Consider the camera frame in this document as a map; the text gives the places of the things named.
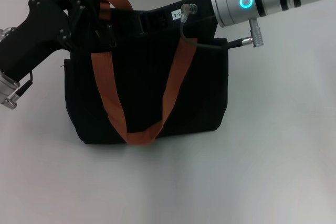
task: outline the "bag handle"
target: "bag handle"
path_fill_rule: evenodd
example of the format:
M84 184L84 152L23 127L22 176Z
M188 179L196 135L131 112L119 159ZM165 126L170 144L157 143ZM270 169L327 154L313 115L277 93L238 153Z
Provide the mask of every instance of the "bag handle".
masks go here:
M115 8L133 9L128 0L107 1L108 3L100 4L100 18L104 20L111 20L109 3L111 3ZM91 55L96 84L109 121L128 144L145 145L154 142L175 106L180 87L192 63L195 53L195 46L180 39L169 73L166 89L163 94L162 120L155 123L145 131L137 133L127 132L126 119L118 97L117 86L114 79L112 52L103 52Z

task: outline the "black cable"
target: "black cable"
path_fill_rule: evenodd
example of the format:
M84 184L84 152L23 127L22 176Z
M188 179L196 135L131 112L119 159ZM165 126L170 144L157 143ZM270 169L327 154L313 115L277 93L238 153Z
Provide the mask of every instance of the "black cable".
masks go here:
M183 32L183 28L184 28L184 23L181 22L180 25L180 35L181 38L186 41L187 43L195 46L195 47L202 47L202 48L207 48L207 49L217 49L217 50L223 50L223 49L231 49L231 48L237 48L237 47L242 47L243 46L243 40L242 39L237 39L234 41L230 41L227 44L223 45L223 46L214 46L214 45L207 45L207 44L199 44L199 43L195 43L194 41L188 39Z

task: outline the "white background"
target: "white background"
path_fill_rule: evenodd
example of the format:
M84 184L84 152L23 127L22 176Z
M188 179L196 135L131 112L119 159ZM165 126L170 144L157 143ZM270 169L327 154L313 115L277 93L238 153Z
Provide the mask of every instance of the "white background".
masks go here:
M0 0L0 27L27 2ZM218 131L148 147L84 145L65 108L69 53L52 54L18 108L0 106L1 224L336 223L335 13L326 0L260 19L265 46L230 51Z

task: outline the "label sticker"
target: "label sticker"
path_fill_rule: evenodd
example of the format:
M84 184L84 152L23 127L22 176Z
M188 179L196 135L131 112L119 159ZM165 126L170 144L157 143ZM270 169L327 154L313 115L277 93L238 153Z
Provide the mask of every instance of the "label sticker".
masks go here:
M172 12L172 17L173 17L173 20L181 18L182 17L182 11L181 11L181 9L173 11Z

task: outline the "blue led ring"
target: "blue led ring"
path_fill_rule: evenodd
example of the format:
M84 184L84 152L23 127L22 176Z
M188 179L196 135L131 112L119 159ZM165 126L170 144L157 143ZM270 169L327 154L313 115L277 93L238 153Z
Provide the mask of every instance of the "blue led ring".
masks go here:
M244 4L244 0L240 0L239 4L240 4L240 6L242 8L248 9L248 8L250 8L253 5L253 0L249 0L249 4L248 5Z

